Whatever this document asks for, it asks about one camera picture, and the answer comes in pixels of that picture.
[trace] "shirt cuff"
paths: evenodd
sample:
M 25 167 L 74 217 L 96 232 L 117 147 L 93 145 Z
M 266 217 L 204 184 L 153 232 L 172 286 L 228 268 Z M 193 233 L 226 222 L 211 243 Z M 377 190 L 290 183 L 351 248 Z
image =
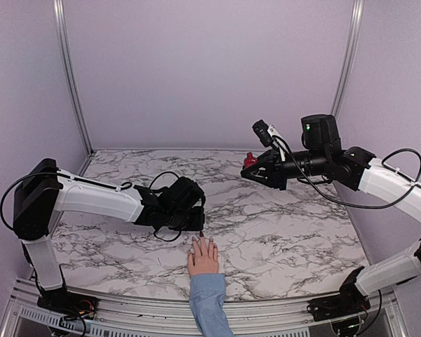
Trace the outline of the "shirt cuff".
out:
M 202 291 L 218 291 L 225 292 L 225 275 L 224 274 L 200 274 L 192 277 L 190 285 L 190 296 L 196 295 Z

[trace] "aluminum frame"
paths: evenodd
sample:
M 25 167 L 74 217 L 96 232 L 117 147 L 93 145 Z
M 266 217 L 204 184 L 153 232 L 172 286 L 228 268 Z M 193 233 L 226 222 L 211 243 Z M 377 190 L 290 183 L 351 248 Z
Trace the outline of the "aluminum frame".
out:
M 361 19 L 363 15 L 364 0 L 354 0 L 352 7 L 351 25 L 349 27 L 348 41 L 346 45 L 345 59 L 343 60 L 342 71 L 340 73 L 340 80 L 338 82 L 337 91 L 335 93 L 334 102 L 330 114 L 334 115 L 335 118 L 340 116 L 340 110 L 342 108 L 343 98 L 349 76 L 352 72 L 352 65 L 354 64 L 354 58 L 356 55 L 357 44 L 359 44 L 359 33 L 361 27 Z
M 136 298 L 74 287 L 70 287 L 69 290 L 99 299 L 95 319 L 88 320 L 89 327 L 95 328 L 96 331 L 125 330 L 133 333 L 142 332 L 152 337 L 199 336 L 189 303 L 185 300 Z M 49 311 L 36 306 L 38 296 L 39 293 L 33 281 L 17 280 L 2 321 L 0 337 L 14 335 L 22 308 L 36 312 L 36 316 L 37 312 L 56 316 L 55 313 L 50 314 Z M 238 336 L 246 337 L 277 336 L 279 332 L 285 335 L 289 331 L 304 331 L 311 326 L 338 322 L 356 316 L 314 322 L 313 317 L 306 311 L 306 307 L 308 300 L 316 297 L 321 297 L 321 294 L 279 300 L 228 302 L 225 304 L 225 312 L 233 332 Z M 379 304 L 378 296 L 371 297 L 370 301 L 371 311 L 376 310 Z M 406 337 L 402 316 L 391 289 L 384 291 L 382 307 L 387 315 L 393 337 Z M 88 336 L 99 335 L 88 333 Z
M 61 50 L 62 63 L 64 65 L 67 87 L 69 89 L 70 98 L 72 100 L 76 123 L 78 124 L 81 141 L 88 156 L 95 152 L 92 146 L 91 137 L 86 126 L 86 120 L 83 115 L 83 108 L 79 99 L 78 88 L 75 82 L 73 71 L 72 57 L 70 55 L 69 39 L 67 37 L 67 26 L 64 17 L 64 1 L 53 0 L 53 9 L 55 12 L 56 30 L 58 33 L 58 41 Z

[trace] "red object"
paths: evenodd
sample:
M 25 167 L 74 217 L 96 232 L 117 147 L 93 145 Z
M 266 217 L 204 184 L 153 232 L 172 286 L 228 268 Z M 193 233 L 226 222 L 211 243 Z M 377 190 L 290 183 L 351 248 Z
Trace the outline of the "red object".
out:
M 248 152 L 246 154 L 245 160 L 243 161 L 243 165 L 245 165 L 245 169 L 246 169 L 247 167 L 250 167 L 251 165 L 254 165 L 255 163 L 257 163 L 258 161 L 259 159 L 254 157 L 252 152 Z

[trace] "denim sleeve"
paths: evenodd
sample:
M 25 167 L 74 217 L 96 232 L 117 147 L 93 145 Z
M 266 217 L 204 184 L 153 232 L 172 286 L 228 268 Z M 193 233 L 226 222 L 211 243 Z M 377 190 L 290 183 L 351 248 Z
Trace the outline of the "denim sleeve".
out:
M 223 303 L 226 297 L 223 274 L 202 274 L 192 277 L 190 308 L 196 326 L 204 337 L 234 337 L 229 328 Z

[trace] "tabletop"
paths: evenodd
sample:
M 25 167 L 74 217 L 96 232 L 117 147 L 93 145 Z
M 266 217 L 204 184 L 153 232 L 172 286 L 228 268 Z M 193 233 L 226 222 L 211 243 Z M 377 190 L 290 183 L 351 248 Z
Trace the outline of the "tabletop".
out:
M 195 180 L 206 193 L 204 234 L 220 250 L 227 300 L 267 300 L 337 291 L 367 265 L 343 206 L 291 180 L 286 191 L 240 176 L 245 152 L 100 150 L 85 177 L 148 186 L 163 171 Z M 171 185 L 165 175 L 154 188 Z M 321 187 L 337 196 L 332 185 Z M 127 296 L 188 299 L 187 252 L 193 232 L 175 242 L 151 227 L 85 213 L 64 213 L 53 245 L 69 286 Z M 170 239 L 176 232 L 162 229 Z

